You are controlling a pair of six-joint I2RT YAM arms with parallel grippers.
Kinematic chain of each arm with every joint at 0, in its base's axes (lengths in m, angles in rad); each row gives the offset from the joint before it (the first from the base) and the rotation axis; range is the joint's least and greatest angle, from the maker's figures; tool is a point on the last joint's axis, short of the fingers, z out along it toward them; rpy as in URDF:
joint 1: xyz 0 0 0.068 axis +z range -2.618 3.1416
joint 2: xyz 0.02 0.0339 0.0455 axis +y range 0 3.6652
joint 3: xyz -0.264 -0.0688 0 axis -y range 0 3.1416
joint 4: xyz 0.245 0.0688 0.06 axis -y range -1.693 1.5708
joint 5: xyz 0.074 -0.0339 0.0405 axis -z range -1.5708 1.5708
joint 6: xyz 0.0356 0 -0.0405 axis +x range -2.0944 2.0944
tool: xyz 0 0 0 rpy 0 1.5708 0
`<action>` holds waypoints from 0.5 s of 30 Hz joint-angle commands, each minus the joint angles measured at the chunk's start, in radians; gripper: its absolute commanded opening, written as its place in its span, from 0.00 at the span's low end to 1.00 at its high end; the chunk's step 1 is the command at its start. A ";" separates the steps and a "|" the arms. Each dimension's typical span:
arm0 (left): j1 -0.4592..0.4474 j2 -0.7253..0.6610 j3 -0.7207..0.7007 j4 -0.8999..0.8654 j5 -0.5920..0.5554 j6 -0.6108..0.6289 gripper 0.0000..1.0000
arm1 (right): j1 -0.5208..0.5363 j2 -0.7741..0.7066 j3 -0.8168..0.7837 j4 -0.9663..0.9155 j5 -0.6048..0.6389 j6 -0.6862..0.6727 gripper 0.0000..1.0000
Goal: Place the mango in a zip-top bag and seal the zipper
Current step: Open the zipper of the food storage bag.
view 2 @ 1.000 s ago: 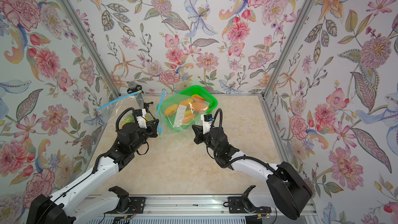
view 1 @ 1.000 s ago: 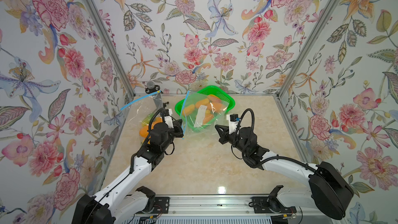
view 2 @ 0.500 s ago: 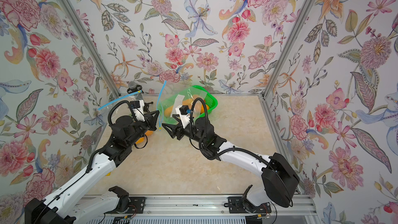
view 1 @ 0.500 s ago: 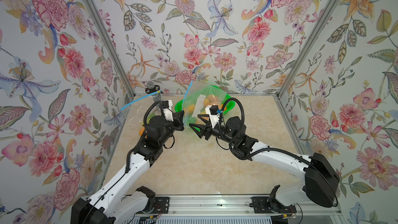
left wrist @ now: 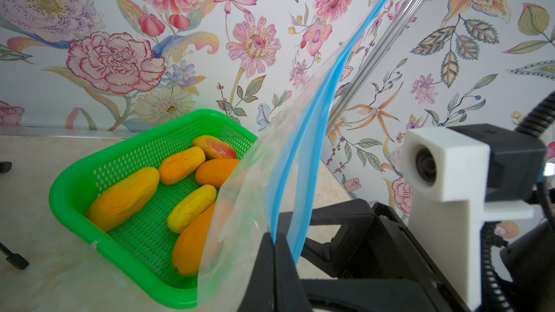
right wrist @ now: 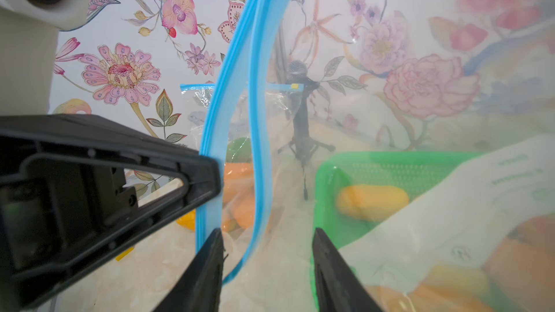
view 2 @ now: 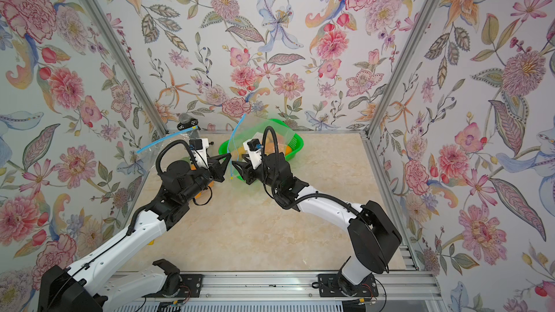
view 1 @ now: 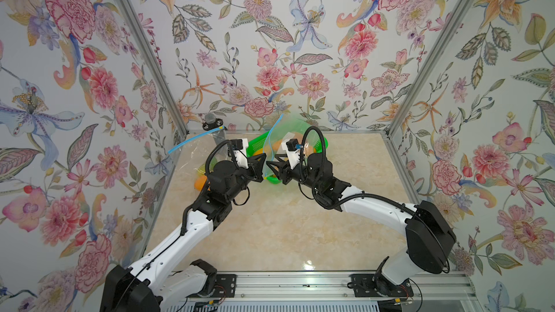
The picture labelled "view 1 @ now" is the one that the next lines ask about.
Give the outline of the clear zip-top bag blue zipper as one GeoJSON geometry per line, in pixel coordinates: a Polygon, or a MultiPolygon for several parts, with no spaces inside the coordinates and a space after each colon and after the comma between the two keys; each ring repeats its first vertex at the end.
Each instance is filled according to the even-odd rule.
{"type": "Polygon", "coordinates": [[[173,163],[169,186],[198,192],[194,183],[201,175],[205,175],[205,161],[219,142],[225,139],[225,129],[204,131],[177,144],[169,151],[169,158],[173,163]]]}

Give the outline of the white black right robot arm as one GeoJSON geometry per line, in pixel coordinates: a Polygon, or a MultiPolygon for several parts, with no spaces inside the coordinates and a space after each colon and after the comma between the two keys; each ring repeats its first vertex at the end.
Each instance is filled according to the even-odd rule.
{"type": "Polygon", "coordinates": [[[392,296],[404,290],[410,279],[422,272],[447,274],[451,270],[449,255],[457,238],[446,219],[432,202],[418,204],[396,202],[385,196],[371,194],[333,175],[326,148],[308,152],[308,136],[322,132],[309,127],[301,140],[291,139],[282,145],[283,152],[267,162],[273,175],[284,184],[295,181],[310,189],[310,199],[321,208],[362,216],[404,235],[406,247],[386,257],[372,278],[363,286],[380,296],[392,296]]]}

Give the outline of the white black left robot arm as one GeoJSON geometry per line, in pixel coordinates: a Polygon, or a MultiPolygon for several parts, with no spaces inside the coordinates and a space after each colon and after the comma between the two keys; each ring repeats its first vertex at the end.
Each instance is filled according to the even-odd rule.
{"type": "Polygon", "coordinates": [[[212,293],[218,271],[211,264],[199,259],[180,272],[174,270],[227,218],[251,182],[263,182],[267,156],[247,156],[248,146],[242,139],[215,147],[205,161],[206,181],[185,208],[181,225],[143,258],[108,273],[101,311],[165,311],[189,296],[212,293]]]}

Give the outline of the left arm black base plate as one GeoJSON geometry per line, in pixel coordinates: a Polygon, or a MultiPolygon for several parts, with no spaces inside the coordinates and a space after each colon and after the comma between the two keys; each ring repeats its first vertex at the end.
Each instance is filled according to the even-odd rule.
{"type": "Polygon", "coordinates": [[[236,274],[211,275],[199,293],[188,293],[183,298],[234,298],[237,278],[236,274]]]}

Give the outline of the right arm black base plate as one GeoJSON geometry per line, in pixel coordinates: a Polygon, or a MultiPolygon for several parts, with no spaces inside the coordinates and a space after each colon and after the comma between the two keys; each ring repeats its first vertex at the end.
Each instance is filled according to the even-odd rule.
{"type": "Polygon", "coordinates": [[[374,274],[352,274],[347,287],[354,292],[356,298],[399,298],[407,299],[414,296],[409,281],[394,285],[382,277],[374,278],[374,274]]]}

